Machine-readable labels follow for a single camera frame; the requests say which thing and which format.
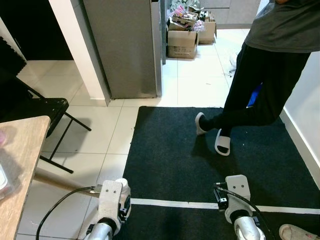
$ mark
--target foot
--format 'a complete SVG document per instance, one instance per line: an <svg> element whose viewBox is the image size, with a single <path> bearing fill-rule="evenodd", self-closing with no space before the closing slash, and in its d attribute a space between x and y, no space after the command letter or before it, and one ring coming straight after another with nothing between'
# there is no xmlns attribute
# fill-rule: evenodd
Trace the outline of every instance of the foot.
<svg viewBox="0 0 320 240"><path fill-rule="evenodd" d="M307 232L297 226L284 224L279 228L279 235L282 240L319 240L315 234Z"/></svg>
<svg viewBox="0 0 320 240"><path fill-rule="evenodd" d="M196 127L196 134L197 134L198 136L207 133L207 131L203 130L203 129L200 127L199 121L200 121L200 119L202 119L202 118L205 118L205 115L204 115L202 112L199 112L199 113L197 114L197 116L195 117L195 120L194 120L194 121L195 121L195 127Z"/></svg>
<svg viewBox="0 0 320 240"><path fill-rule="evenodd" d="M230 137L222 136L221 129L218 131L214 143L214 149L216 152L222 156L229 156L230 154Z"/></svg>

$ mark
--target refrigerator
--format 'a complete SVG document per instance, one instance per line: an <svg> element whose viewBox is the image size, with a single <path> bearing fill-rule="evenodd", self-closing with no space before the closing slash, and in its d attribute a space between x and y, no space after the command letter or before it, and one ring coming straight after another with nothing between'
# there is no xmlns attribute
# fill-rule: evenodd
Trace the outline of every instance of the refrigerator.
<svg viewBox="0 0 320 240"><path fill-rule="evenodd" d="M83 0L113 99L162 95L158 0Z"/></svg>

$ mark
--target wire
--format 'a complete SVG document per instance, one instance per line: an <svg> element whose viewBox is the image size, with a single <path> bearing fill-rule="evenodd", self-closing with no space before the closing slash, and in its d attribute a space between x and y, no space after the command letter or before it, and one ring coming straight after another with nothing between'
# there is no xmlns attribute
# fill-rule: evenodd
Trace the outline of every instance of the wire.
<svg viewBox="0 0 320 240"><path fill-rule="evenodd" d="M271 231L271 229L270 229L269 226L268 226L268 221L267 221L267 219L265 219L265 217L263 216L263 214L261 213L261 211L259 210L259 208L257 208L256 205L254 205L254 204L253 204L252 202L250 202L248 199L244 198L243 196L241 196L241 195L239 195L239 194L237 194L237 193L235 193L235 192L233 192L233 191L229 191L229 190L224 189L224 188L219 187L219 186L214 186L214 188L215 188L215 189L218 189L218 190L220 190L220 191L223 191L223 192L225 192L225 193L228 193L228 194L230 194L230 195L232 195L232 196L235 196L236 198L244 201L245 203L247 203L247 204L249 204L251 207L253 207L253 209L259 214L260 218L262 219L264 225L265 225L266 228L268 229L268 232L271 234L272 238L273 238L274 240L276 240L276 237L275 237L274 233Z"/></svg>
<svg viewBox="0 0 320 240"><path fill-rule="evenodd" d="M40 230L42 228L42 225L45 223L46 219L49 217L49 215L52 213L52 211L63 201L65 200L67 197L69 197L72 194L78 193L78 192L82 192L85 190L93 190L95 187L94 186L87 186L87 187L82 187L82 188L78 188L76 190L73 190L71 192L69 192L67 195L65 195L64 197L62 197L59 201L56 202L55 205L53 205L53 207L46 213L46 215L44 216L44 218L42 219L42 221L40 222L38 229L36 231L36 236L35 239L39 240L39 235L40 235Z"/></svg>

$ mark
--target hand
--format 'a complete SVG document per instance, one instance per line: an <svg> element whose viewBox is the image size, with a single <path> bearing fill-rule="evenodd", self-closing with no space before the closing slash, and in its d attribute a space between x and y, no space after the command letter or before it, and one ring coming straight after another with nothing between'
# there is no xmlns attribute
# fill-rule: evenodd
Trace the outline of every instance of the hand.
<svg viewBox="0 0 320 240"><path fill-rule="evenodd" d="M277 4L285 4L289 0L275 0Z"/></svg>

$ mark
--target black metal frame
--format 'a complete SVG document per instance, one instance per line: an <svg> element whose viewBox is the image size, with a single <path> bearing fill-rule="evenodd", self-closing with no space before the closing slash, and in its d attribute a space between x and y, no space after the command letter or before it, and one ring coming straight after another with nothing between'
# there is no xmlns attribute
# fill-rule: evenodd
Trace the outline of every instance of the black metal frame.
<svg viewBox="0 0 320 240"><path fill-rule="evenodd" d="M39 92L37 92L37 91L34 90L33 88L29 87L27 84L25 84L25 83L24 83L23 81L21 81L19 78L16 77L16 79L18 79L19 82L20 82L21 84L23 84L31 93L35 94L35 95L38 96L40 99L43 99L43 100L46 99L46 98L45 98L44 96L42 96ZM67 171L67 172L70 173L70 174L73 174L73 173L74 173L73 170L71 170L71 169L69 169L69 168L67 168L67 167L65 167L65 166L62 166L62 165L59 164L59 163L56 163L56 162L52 161L52 158L54 157L56 151L58 150L58 147L60 146L63 138L65 137L65 135L66 135L66 133L67 133L67 131L68 131L68 129L69 129L69 127L70 127L70 125L71 125L71 123L72 123L73 121L75 121L76 123L78 123L79 125L81 125L82 127L84 127L85 129L87 129L88 131L91 131L91 128L89 128L88 126L84 125L82 122L80 122L78 119L74 118L73 116L71 116L71 115L70 115L69 113L67 113L67 112L64 112L64 115L68 116L71 120L70 120L68 126L66 127L66 129L64 130L61 138L59 139L59 142L58 142L57 145L55 146L55 148L54 148L54 150L53 150L50 158L47 158L47 157L42 156L42 155L40 155L39 158L40 158L41 160L44 160L45 162L47 162L47 163L49 163L49 164L52 164L52 165L54 165L54 166L56 166L56 167L58 167L58 168L60 168L60 169L62 169L62 170Z"/></svg>

